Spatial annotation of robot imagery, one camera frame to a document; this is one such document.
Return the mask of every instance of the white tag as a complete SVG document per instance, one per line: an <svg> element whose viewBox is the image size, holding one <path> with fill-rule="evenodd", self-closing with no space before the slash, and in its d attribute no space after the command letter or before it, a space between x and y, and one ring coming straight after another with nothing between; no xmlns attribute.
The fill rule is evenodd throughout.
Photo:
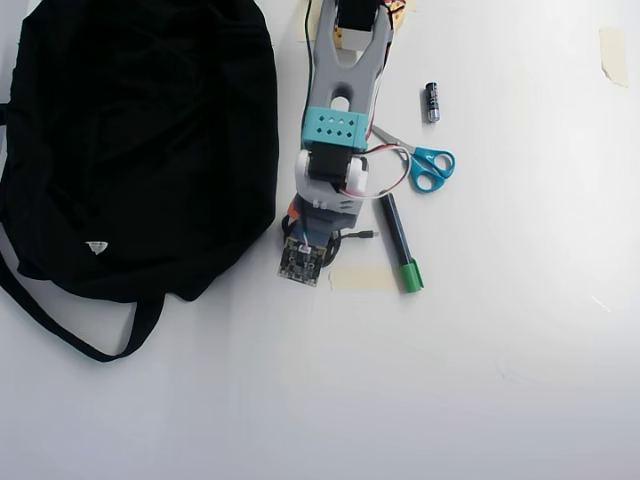
<svg viewBox="0 0 640 480"><path fill-rule="evenodd" d="M85 242L96 255L100 255L109 246L108 242Z"/></svg>

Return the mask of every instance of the black cable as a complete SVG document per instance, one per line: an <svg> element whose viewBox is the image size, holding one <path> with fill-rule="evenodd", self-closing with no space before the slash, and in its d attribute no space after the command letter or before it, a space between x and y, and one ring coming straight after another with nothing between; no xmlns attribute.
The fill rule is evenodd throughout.
<svg viewBox="0 0 640 480"><path fill-rule="evenodd" d="M302 144L302 132L304 131L304 120L307 116L307 109L309 108L309 100L311 97L311 88L313 87L313 52L311 51L311 37L309 35L309 17L311 16L311 5L313 0L309 0L307 5L307 14L304 17L304 36L307 41L307 59L309 61L309 78L307 80L307 98L304 102L304 111L302 112L302 123L300 125L300 146L304 148Z"/></svg>

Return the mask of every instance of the circuit board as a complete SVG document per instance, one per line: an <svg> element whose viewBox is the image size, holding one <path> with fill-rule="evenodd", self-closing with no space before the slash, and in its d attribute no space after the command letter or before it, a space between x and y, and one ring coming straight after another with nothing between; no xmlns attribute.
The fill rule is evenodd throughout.
<svg viewBox="0 0 640 480"><path fill-rule="evenodd" d="M326 248L305 246L304 242L289 237L282 252L278 275L315 287L326 253Z"/></svg>

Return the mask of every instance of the blue scissor handle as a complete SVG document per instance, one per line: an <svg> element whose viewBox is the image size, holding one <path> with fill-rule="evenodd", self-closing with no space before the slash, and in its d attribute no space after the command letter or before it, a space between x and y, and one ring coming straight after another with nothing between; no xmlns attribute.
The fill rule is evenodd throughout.
<svg viewBox="0 0 640 480"><path fill-rule="evenodd" d="M409 175L413 179L413 186L420 193L431 193L435 192L439 188L444 185L444 177L442 177L437 170L432 170L431 168L425 167L420 163L420 161L415 157L411 156L411 171ZM420 185L420 177L427 176L431 180L431 187L424 188Z"/></svg>
<svg viewBox="0 0 640 480"><path fill-rule="evenodd" d="M415 152L413 152L413 155L416 157L416 160L419 162L426 162L428 166L433 168L445 179L453 175L453 172L456 169L456 157L454 157L453 153L447 152L446 150L433 150L431 148L418 147ZM440 168L436 164L437 157L446 157L449 159L451 164L448 168Z"/></svg>

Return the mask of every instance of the masking tape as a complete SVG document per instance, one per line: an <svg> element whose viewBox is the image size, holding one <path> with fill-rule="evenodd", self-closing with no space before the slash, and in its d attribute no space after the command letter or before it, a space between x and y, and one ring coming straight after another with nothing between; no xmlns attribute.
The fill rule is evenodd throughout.
<svg viewBox="0 0 640 480"><path fill-rule="evenodd" d="M332 290L398 290L391 267L335 267L329 282Z"/></svg>

